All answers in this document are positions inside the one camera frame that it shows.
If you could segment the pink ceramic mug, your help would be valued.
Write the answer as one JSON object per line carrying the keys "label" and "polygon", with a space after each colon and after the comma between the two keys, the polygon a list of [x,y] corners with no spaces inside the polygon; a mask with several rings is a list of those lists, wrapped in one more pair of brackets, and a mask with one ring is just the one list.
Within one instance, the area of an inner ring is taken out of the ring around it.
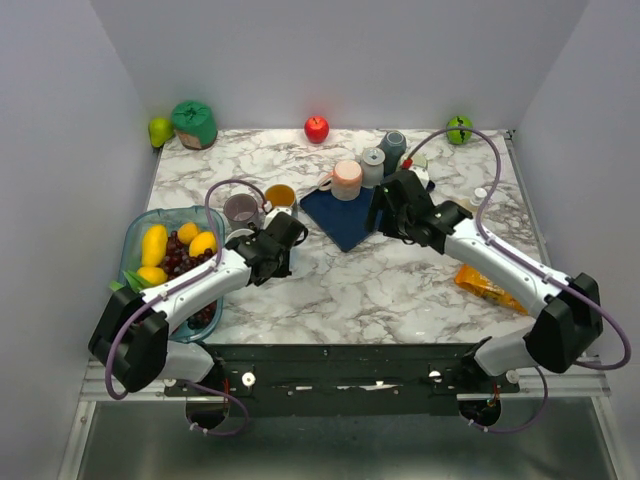
{"label": "pink ceramic mug", "polygon": [[361,190],[362,168],[355,160],[341,160],[318,184],[320,191],[328,191],[339,201],[355,200]]}

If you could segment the grey mug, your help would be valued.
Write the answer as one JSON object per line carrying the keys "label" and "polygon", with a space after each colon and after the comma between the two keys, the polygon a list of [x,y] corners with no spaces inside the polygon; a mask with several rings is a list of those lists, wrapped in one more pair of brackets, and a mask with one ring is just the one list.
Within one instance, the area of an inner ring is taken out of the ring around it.
{"label": "grey mug", "polygon": [[378,147],[363,150],[360,158],[362,187],[372,189],[384,178],[385,153]]}

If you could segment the light green mug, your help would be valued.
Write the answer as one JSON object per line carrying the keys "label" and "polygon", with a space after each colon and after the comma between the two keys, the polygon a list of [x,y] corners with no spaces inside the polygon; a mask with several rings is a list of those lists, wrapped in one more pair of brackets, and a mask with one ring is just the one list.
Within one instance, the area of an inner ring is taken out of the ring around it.
{"label": "light green mug", "polygon": [[428,173],[428,160],[422,153],[416,153],[410,156],[405,153],[398,163],[398,170],[409,170],[416,174],[423,186],[430,181]]}

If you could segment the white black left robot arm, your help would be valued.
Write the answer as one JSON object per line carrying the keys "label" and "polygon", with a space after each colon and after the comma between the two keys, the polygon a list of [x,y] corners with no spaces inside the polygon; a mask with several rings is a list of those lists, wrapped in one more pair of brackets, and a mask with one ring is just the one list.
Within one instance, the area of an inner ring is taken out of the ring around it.
{"label": "white black left robot arm", "polygon": [[129,287],[112,293],[88,345],[105,367],[108,394],[121,400],[166,379],[187,381],[201,395],[214,393],[222,380],[214,355],[170,335],[229,293],[289,276],[290,251],[307,236],[303,223],[278,211],[266,228],[231,239],[213,258],[171,281],[139,293]]}

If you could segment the purple ceramic mug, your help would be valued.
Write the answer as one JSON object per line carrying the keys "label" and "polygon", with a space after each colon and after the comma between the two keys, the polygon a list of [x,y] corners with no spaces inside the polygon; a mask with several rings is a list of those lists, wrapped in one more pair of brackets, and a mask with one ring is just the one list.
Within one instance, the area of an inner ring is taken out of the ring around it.
{"label": "purple ceramic mug", "polygon": [[223,206],[223,214],[232,230],[262,226],[259,205],[249,194],[236,194],[229,197]]}

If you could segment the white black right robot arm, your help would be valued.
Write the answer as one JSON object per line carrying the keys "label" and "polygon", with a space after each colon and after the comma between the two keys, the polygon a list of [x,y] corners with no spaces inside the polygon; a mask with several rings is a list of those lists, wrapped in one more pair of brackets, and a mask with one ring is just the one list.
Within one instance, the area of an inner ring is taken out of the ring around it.
{"label": "white black right robot arm", "polygon": [[435,204],[415,172],[400,170],[373,191],[366,228],[473,267],[502,287],[534,318],[532,326],[473,347],[460,379],[480,392],[509,370],[540,366],[567,371],[601,335],[597,283],[534,262],[484,229],[453,201]]}

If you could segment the blue white gradient mug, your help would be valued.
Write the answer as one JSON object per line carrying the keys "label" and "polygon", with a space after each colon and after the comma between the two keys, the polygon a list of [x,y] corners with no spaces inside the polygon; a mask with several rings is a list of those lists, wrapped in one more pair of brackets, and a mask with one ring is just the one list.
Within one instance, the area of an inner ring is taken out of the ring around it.
{"label": "blue white gradient mug", "polygon": [[253,235],[255,233],[255,230],[250,229],[250,228],[240,228],[240,229],[236,229],[234,231],[232,231],[226,238],[225,243],[230,242],[233,239],[242,237],[242,236],[247,236],[250,237],[251,235]]}

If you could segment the blue butterfly mug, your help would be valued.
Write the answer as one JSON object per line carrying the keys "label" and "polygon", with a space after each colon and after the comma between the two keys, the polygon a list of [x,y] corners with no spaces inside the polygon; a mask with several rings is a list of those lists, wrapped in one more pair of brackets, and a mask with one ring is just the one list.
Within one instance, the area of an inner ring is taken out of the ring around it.
{"label": "blue butterfly mug", "polygon": [[281,207],[291,210],[293,215],[297,214],[298,204],[295,190],[286,184],[275,184],[270,186],[265,192],[266,200],[273,208]]}

